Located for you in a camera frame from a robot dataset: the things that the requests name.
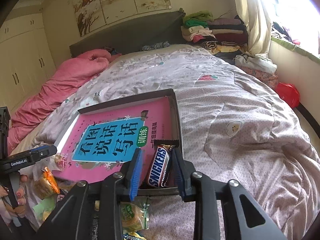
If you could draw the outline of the Snickers bar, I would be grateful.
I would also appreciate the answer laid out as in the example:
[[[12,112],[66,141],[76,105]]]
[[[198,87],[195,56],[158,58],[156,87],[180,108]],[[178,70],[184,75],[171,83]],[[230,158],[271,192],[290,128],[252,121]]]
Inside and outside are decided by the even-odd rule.
[[[172,150],[180,145],[179,140],[155,140],[155,152],[145,182],[154,188],[168,186],[172,165]]]

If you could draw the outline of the orange cracker packet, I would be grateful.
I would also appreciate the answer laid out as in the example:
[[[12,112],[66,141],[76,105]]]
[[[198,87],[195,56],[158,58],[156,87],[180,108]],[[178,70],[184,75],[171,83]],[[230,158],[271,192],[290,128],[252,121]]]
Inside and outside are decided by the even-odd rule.
[[[54,194],[60,194],[60,188],[51,170],[46,166],[42,171],[40,178],[34,181],[35,194],[41,200],[51,197]]]

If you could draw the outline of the green label round pastry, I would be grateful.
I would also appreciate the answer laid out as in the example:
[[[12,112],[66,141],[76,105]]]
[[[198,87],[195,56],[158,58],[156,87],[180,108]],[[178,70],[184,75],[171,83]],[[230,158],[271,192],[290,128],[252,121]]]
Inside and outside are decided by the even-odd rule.
[[[123,233],[137,232],[149,228],[149,206],[148,198],[120,204]]]

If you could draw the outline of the light green yellow candy pack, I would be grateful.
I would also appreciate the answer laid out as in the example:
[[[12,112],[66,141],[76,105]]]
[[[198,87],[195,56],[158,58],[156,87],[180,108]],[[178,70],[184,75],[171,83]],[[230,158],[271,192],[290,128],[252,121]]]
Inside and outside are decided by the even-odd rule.
[[[37,220],[44,222],[50,213],[55,209],[56,206],[56,195],[44,198],[39,204],[33,207],[33,211]]]

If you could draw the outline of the yellow Alpenliebe wrapper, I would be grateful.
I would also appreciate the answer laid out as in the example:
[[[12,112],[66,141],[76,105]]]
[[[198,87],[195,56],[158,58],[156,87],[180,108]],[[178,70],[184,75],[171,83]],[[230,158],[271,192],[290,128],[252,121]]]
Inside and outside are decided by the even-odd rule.
[[[146,240],[139,232],[127,232],[123,234],[123,240]]]

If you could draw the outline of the clear bag with cookie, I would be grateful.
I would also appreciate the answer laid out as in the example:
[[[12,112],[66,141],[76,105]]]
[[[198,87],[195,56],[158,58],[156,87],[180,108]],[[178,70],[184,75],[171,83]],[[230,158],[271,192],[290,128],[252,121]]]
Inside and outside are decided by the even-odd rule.
[[[63,170],[66,168],[67,157],[62,153],[57,153],[54,157],[55,164],[58,169]]]

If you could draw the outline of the pink and blue book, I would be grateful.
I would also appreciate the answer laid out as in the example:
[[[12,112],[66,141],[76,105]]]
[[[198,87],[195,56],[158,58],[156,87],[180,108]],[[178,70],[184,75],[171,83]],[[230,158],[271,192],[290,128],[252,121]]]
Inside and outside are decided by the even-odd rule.
[[[57,146],[67,157],[66,168],[53,175],[61,180],[95,183],[130,161],[136,148],[144,152],[144,170],[152,160],[155,139],[171,139],[168,97],[118,109],[76,115]]]

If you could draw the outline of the dark shallow cardboard tray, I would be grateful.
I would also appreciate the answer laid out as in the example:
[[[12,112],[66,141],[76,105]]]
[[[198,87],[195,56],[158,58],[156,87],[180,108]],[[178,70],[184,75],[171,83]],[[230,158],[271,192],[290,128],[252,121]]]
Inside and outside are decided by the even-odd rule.
[[[176,94],[157,90],[77,110],[58,136],[55,146],[62,159],[53,170],[61,180],[95,183],[118,172],[137,148],[142,150],[140,196],[176,195],[173,175],[161,189],[146,177],[156,140],[182,142]]]

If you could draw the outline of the cream wardrobe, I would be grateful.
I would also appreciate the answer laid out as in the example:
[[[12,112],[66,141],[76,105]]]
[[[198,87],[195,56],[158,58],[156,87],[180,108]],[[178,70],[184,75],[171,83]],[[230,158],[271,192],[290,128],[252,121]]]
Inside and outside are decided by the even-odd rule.
[[[5,21],[1,26],[1,106],[14,112],[53,76],[53,61],[41,14]]]

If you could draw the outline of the pink duvet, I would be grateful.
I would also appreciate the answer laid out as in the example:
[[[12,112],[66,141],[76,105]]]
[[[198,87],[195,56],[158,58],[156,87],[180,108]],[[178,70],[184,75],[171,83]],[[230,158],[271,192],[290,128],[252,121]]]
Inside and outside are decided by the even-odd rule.
[[[119,56],[120,54],[112,55],[104,49],[95,49],[63,62],[55,74],[41,86],[39,93],[27,99],[13,114],[8,135],[8,153],[63,101],[106,70]]]

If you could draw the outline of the dark patterned pillow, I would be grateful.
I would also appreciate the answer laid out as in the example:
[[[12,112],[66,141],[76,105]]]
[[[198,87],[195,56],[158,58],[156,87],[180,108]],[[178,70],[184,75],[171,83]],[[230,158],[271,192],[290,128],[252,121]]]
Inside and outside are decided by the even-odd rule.
[[[170,46],[170,43],[168,41],[164,42],[157,42],[151,45],[144,45],[141,48],[141,51],[150,51],[150,50],[156,50],[156,49],[162,49],[167,48]]]

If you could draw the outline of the red plastic bag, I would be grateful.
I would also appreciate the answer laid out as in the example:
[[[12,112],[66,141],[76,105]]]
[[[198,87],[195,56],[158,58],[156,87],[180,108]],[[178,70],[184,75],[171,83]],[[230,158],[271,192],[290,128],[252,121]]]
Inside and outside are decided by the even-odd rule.
[[[293,84],[279,82],[276,93],[291,108],[296,108],[300,103],[300,93]]]

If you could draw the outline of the dark grey headboard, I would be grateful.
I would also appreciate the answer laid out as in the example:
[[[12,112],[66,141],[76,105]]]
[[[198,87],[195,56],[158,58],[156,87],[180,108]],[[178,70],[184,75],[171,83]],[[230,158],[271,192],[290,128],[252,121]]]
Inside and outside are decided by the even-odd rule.
[[[185,44],[181,25],[183,9],[134,18],[100,30],[69,46],[72,57],[102,48],[114,48],[122,54],[141,51],[144,46],[160,42]]]

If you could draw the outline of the cream curtain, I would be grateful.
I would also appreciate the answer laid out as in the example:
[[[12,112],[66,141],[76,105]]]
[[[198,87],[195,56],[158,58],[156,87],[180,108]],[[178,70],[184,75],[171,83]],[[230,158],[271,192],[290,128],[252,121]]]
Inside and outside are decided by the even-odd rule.
[[[271,43],[271,6],[269,0],[235,0],[236,12],[248,33],[248,52],[268,54]]]

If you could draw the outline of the triptych wall painting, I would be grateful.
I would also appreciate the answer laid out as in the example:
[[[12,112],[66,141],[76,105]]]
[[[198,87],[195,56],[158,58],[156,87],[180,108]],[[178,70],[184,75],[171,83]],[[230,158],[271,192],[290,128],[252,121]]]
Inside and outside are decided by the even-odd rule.
[[[171,9],[170,0],[68,0],[81,37],[105,25],[147,12]]]

